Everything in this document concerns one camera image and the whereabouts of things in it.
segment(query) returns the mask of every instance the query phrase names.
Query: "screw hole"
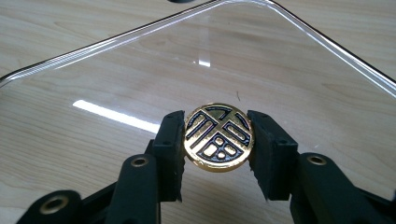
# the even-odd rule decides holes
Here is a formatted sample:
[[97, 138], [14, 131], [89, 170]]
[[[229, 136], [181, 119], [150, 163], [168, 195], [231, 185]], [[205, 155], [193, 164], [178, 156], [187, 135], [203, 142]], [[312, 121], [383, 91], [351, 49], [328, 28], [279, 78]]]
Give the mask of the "screw hole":
[[320, 156], [310, 156], [307, 160], [315, 165], [325, 165], [327, 162]]
[[141, 167], [149, 163], [149, 160], [143, 157], [136, 158], [132, 160], [131, 165], [134, 167]]
[[59, 210], [63, 209], [69, 203], [69, 199], [63, 195], [56, 195], [48, 199], [40, 207], [40, 213], [43, 215], [49, 215], [57, 213]]

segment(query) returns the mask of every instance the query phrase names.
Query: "gold coin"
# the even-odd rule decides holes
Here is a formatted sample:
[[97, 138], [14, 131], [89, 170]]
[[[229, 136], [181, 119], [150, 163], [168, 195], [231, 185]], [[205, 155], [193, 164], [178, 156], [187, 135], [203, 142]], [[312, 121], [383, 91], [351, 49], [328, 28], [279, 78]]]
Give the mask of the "gold coin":
[[248, 116], [231, 105], [203, 105], [187, 116], [184, 128], [187, 156], [207, 171], [231, 171], [245, 162], [253, 148]]

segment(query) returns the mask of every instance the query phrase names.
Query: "gold medallion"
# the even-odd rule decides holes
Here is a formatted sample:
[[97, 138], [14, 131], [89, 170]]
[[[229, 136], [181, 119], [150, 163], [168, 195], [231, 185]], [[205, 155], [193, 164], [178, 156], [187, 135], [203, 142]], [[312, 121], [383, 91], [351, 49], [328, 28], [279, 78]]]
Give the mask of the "gold medallion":
[[231, 105], [203, 105], [187, 116], [184, 128], [187, 156], [207, 171], [231, 171], [245, 162], [253, 148], [248, 116]]

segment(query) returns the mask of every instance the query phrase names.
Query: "transparent container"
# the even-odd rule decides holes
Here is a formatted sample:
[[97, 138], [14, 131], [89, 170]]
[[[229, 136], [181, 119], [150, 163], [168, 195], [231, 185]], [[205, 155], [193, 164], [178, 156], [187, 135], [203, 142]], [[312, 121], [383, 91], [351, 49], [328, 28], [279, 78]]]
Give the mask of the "transparent container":
[[[0, 80], [2, 223], [57, 189], [113, 183], [163, 116], [211, 102], [270, 115], [357, 187], [390, 199], [396, 186], [395, 82], [271, 1], [208, 2]], [[163, 223], [292, 222], [248, 163], [185, 169]]]

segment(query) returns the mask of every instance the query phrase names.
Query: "coin rim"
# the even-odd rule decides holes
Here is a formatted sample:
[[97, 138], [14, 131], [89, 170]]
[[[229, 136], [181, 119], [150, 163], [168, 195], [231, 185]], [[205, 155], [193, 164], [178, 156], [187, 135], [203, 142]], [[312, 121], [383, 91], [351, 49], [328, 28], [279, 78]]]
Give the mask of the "coin rim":
[[[247, 121], [247, 126], [249, 127], [250, 134], [250, 143], [247, 146], [247, 150], [244, 151], [244, 153], [237, 159], [233, 160], [233, 161], [228, 161], [228, 162], [222, 162], [222, 163], [216, 163], [216, 162], [211, 162], [211, 161], [205, 161], [203, 159], [200, 159], [197, 155], [194, 155], [193, 153], [191, 153], [190, 149], [187, 149], [186, 147], [186, 131], [187, 131], [187, 125], [188, 125], [188, 121], [191, 119], [191, 117], [197, 113], [198, 111], [206, 108], [206, 107], [210, 107], [213, 105], [219, 105], [219, 106], [225, 106], [225, 107], [229, 107], [233, 110], [233, 112], [239, 112], [242, 117]], [[210, 103], [207, 105], [202, 105], [196, 109], [194, 109], [185, 119], [185, 124], [184, 124], [184, 134], [183, 134], [183, 147], [186, 151], [186, 155], [189, 158], [190, 161], [192, 161], [196, 166], [200, 167], [201, 169], [210, 171], [210, 172], [215, 172], [215, 173], [223, 173], [223, 172], [228, 172], [231, 170], [234, 170], [236, 168], [238, 168], [239, 166], [243, 165], [245, 163], [245, 161], [248, 159], [248, 156], [250, 155], [251, 149], [254, 146], [254, 130], [253, 130], [253, 126], [251, 125], [251, 121], [248, 118], [248, 116], [241, 111], [240, 109], [236, 108], [235, 106], [232, 105], [227, 105], [227, 104], [223, 104], [223, 103]]]

